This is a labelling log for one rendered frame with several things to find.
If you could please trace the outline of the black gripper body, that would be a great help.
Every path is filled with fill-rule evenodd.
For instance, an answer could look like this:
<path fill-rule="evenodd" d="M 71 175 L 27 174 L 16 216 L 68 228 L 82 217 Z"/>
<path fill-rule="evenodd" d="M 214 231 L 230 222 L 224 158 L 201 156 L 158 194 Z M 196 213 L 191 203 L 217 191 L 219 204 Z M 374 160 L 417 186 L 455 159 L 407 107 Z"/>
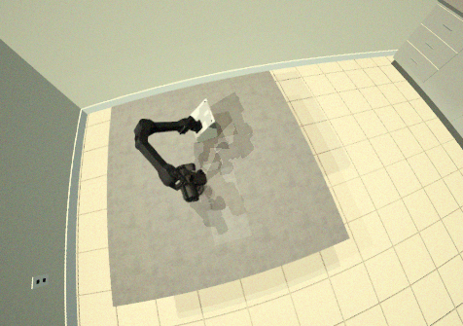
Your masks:
<path fill-rule="evenodd" d="M 192 171 L 196 171 L 195 164 L 194 163 L 188 163 L 185 164 L 185 168 L 191 173 Z M 186 201 L 186 202 L 194 202 L 194 201 L 199 201 L 199 197 L 197 199 L 191 200 L 191 201 Z"/>

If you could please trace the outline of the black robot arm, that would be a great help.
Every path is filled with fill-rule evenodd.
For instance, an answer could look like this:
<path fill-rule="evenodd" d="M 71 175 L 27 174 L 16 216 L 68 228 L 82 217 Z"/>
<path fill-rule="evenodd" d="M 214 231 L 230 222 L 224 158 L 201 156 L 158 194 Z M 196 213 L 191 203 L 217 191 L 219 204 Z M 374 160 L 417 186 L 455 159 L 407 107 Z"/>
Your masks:
<path fill-rule="evenodd" d="M 200 119 L 196 120 L 190 116 L 188 119 L 181 119 L 177 122 L 154 122 L 141 119 L 133 130 L 135 133 L 135 147 L 147 161 L 157 170 L 163 185 L 176 191 L 181 190 L 183 200 L 191 201 L 199 197 L 197 186 L 204 186 L 207 183 L 206 175 L 199 169 L 194 177 L 182 164 L 176 168 L 165 162 L 159 153 L 151 146 L 148 137 L 153 133 L 171 132 L 177 130 L 180 134 L 188 130 L 198 133 L 202 129 Z M 195 183 L 193 183 L 195 179 Z M 179 182 L 176 184 L 176 182 Z"/>

